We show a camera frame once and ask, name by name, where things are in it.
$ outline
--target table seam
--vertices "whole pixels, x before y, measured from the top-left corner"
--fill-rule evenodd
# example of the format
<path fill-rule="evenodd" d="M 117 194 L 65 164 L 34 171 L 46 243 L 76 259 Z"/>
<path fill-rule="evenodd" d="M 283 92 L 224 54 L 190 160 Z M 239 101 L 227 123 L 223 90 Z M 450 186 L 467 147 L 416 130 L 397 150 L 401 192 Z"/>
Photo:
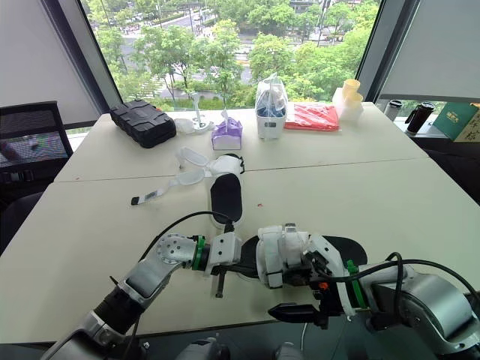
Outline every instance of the table seam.
<path fill-rule="evenodd" d="M 352 163 L 325 163 L 319 165 L 304 165 L 304 166 L 288 166 L 288 167 L 272 167 L 268 169 L 251 169 L 245 170 L 245 173 L 255 173 L 260 171 L 269 171 L 269 170 L 288 170 L 288 169 L 304 169 L 308 167 L 336 167 L 341 165 L 355 165 L 355 164 L 375 164 L 375 163 L 388 163 L 389 161 L 411 161 L 411 160 L 421 160 L 421 159 L 430 159 L 430 157 L 425 153 L 424 157 L 405 157 L 403 159 L 388 159 L 388 160 L 369 160 L 369 161 L 356 161 Z M 149 178 L 171 178 L 175 175 L 150 175 L 150 176 L 129 176 L 124 178 L 95 178 L 88 180 L 54 180 L 55 183 L 77 183 L 77 182 L 105 182 L 112 180 L 131 180 L 131 179 L 149 179 Z"/>

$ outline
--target yellow cup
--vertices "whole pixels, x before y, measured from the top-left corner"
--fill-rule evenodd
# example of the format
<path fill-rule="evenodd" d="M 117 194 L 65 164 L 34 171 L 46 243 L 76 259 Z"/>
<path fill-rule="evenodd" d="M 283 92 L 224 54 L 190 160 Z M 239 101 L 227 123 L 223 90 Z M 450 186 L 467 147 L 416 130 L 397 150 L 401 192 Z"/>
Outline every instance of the yellow cup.
<path fill-rule="evenodd" d="M 349 94 L 356 93 L 359 90 L 360 82 L 355 79 L 347 79 L 343 82 L 342 96 L 346 99 Z"/>

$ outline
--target black rugged case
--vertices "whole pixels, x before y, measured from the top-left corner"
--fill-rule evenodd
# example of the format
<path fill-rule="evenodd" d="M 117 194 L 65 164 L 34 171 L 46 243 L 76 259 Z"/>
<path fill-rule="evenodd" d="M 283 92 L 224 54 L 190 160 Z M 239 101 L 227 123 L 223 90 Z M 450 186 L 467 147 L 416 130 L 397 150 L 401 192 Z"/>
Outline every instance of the black rugged case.
<path fill-rule="evenodd" d="M 110 109 L 113 122 L 144 148 L 152 148 L 177 134 L 175 122 L 144 100 L 134 100 Z"/>

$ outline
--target black office chair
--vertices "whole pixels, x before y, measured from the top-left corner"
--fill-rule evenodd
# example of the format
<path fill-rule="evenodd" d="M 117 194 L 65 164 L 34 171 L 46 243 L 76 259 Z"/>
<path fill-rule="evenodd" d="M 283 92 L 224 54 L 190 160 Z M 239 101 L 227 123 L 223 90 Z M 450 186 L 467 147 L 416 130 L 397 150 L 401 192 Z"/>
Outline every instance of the black office chair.
<path fill-rule="evenodd" d="M 56 101 L 0 108 L 0 254 L 72 154 Z"/>

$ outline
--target black cable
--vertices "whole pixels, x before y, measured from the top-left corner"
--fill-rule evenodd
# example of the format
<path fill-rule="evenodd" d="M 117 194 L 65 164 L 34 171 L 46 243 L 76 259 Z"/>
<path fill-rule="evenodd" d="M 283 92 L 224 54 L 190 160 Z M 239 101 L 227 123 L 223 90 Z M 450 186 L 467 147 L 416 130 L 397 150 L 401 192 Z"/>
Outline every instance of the black cable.
<path fill-rule="evenodd" d="M 472 297 L 475 299 L 477 305 L 480 306 L 480 295 L 475 291 L 473 286 L 470 285 L 467 280 L 465 280 L 463 277 L 461 277 L 458 273 L 451 270 L 450 268 L 447 268 L 446 266 L 441 265 L 437 262 L 421 260 L 421 259 L 402 260 L 402 264 L 404 264 L 404 265 L 408 265 L 408 264 L 426 265 L 426 266 L 432 266 L 434 268 L 438 268 L 440 270 L 443 270 L 444 272 L 450 274 L 451 276 L 453 276 L 454 278 L 459 280 L 469 290 L 470 294 L 472 294 Z M 358 279 L 363 278 L 367 275 L 373 274 L 374 272 L 378 272 L 379 270 L 387 269 L 387 268 L 390 268 L 390 267 L 396 266 L 396 265 L 397 265 L 396 261 L 395 262 L 393 262 L 393 261 L 392 262 L 385 262 L 383 264 L 372 266 L 371 268 L 368 268 L 368 269 L 366 269 L 364 271 L 361 271 L 361 272 L 359 272 L 357 274 L 354 274 L 354 275 L 338 276 L 338 277 L 330 276 L 330 275 L 326 274 L 325 272 L 323 272 L 321 269 L 317 269 L 316 271 L 326 281 L 331 281 L 332 283 L 349 283 L 350 281 L 358 280 Z"/>
<path fill-rule="evenodd" d="M 197 216 L 197 215 L 215 215 L 215 216 L 220 216 L 221 218 L 224 218 L 226 220 L 226 227 L 231 227 L 233 229 L 233 220 L 230 219 L 227 215 L 225 214 L 222 214 L 221 212 L 216 212 L 216 211 L 197 211 L 197 212 L 192 212 L 191 214 L 188 214 L 188 215 L 185 215 L 184 217 L 181 217 L 180 219 L 178 219 L 177 221 L 171 223 L 169 226 L 167 226 L 160 234 L 158 234 L 157 236 L 155 236 L 155 238 L 151 241 L 151 243 L 148 245 L 148 247 L 146 248 L 145 252 L 142 254 L 142 256 L 140 257 L 140 260 L 138 260 L 139 262 L 142 261 L 143 259 L 145 259 L 145 257 L 147 256 L 147 254 L 149 253 L 149 251 L 153 248 L 153 246 L 155 245 L 155 243 L 157 242 L 157 240 L 159 238 L 161 238 L 163 235 L 165 235 L 167 233 L 167 231 L 169 231 L 170 229 L 172 229 L 173 227 L 176 227 L 178 224 L 180 224 L 182 221 L 185 221 L 187 219 L 190 219 L 190 218 L 193 218 L 194 216 Z M 128 356 L 128 352 L 130 351 L 130 348 L 132 346 L 132 343 L 134 342 L 134 338 L 135 338 L 135 335 L 137 334 L 137 329 L 138 329 L 138 324 L 140 322 L 140 316 L 138 317 L 138 319 L 136 320 L 135 322 L 135 326 L 133 327 L 133 331 L 132 331 L 132 335 L 130 337 L 130 341 L 128 342 L 128 345 L 127 345 L 127 348 L 125 349 L 125 352 L 123 354 L 123 356 L 121 357 L 121 360 L 125 360 Z"/>
<path fill-rule="evenodd" d="M 404 281 L 404 266 L 402 264 L 402 256 L 398 252 L 393 252 L 385 259 L 385 261 L 390 261 L 392 258 L 397 258 L 397 283 L 395 284 L 395 294 L 393 298 L 393 308 L 394 315 L 399 320 L 401 318 L 401 309 L 400 309 L 400 300 L 402 294 L 402 283 Z"/>
<path fill-rule="evenodd" d="M 220 216 L 221 218 L 224 218 L 228 223 L 233 223 L 233 220 L 230 219 L 227 215 L 225 214 L 222 214 L 221 212 L 216 212 L 216 211 L 197 211 L 197 212 L 192 212 L 191 214 L 188 214 L 188 215 L 185 215 L 184 217 L 181 217 L 180 219 L 178 219 L 177 221 L 175 221 L 174 223 L 171 223 L 169 226 L 167 226 L 160 234 L 158 234 L 157 236 L 155 236 L 155 238 L 151 241 L 150 245 L 146 248 L 145 252 L 143 253 L 142 257 L 140 257 L 140 260 L 143 260 L 145 259 L 145 257 L 147 256 L 147 254 L 149 253 L 149 251 L 153 248 L 153 245 L 155 245 L 155 242 L 157 242 L 157 240 L 159 238 L 161 238 L 163 235 L 165 235 L 165 233 L 167 231 L 169 231 L 170 229 L 172 229 L 173 227 L 176 227 L 178 224 L 180 224 L 182 221 L 185 221 L 187 219 L 190 219 L 190 218 L 193 218 L 194 216 L 197 216 L 197 215 L 215 215 L 215 216 Z"/>
<path fill-rule="evenodd" d="M 126 360 L 126 358 L 128 357 L 128 352 L 130 351 L 130 348 L 134 343 L 135 335 L 137 334 L 139 322 L 140 322 L 140 316 L 138 316 L 138 318 L 136 319 L 135 326 L 133 327 L 132 335 L 130 336 L 130 340 L 128 341 L 128 345 L 125 348 L 125 351 L 123 353 L 123 356 L 121 357 L 121 360 Z"/>

